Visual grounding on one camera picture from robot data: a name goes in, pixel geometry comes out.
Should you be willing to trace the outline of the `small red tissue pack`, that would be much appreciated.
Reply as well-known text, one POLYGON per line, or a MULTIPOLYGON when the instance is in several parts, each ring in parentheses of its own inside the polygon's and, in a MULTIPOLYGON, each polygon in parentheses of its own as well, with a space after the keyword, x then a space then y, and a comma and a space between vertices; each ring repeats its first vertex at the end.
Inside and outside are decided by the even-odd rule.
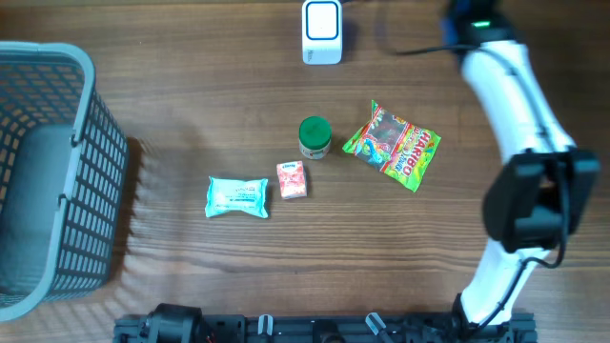
POLYGON ((307 196, 305 169, 301 161, 277 164, 276 172, 283 199, 307 196))

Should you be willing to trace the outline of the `green lid jar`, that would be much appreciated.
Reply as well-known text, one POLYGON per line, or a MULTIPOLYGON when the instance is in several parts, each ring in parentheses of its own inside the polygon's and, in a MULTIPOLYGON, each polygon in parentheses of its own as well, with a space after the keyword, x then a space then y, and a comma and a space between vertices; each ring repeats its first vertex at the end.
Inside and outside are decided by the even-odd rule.
POLYGON ((332 127, 323 117, 310 116, 299 125, 299 150, 307 158, 323 158, 330 149, 331 140, 332 127))

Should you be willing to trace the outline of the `teal wet wipes pack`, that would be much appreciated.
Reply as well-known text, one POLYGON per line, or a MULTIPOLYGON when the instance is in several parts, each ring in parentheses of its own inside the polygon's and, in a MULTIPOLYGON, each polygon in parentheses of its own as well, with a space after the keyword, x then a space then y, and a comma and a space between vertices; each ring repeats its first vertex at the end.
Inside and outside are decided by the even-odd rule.
POLYGON ((211 176, 207 191, 206 216, 245 212, 256 217, 268 218, 267 186, 267 178, 235 180, 211 176))

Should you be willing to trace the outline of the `Haribo gummy candy bag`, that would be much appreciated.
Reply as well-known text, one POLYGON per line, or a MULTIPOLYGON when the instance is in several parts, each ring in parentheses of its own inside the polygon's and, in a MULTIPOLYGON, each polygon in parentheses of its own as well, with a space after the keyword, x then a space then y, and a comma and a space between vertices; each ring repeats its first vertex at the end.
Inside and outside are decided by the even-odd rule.
POLYGON ((371 101, 371 119, 342 147, 411 192, 422 183, 441 137, 371 101))

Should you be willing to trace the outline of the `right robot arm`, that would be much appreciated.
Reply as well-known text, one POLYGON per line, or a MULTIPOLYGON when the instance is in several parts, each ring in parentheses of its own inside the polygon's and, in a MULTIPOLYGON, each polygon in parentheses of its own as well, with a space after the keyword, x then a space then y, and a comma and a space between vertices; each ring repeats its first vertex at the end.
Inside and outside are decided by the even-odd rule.
POLYGON ((504 334, 536 267, 555 269, 600 174, 553 114, 527 47, 495 1, 452 1, 444 39, 497 139, 502 169, 482 201, 488 235, 471 283, 455 302, 459 338, 504 334))

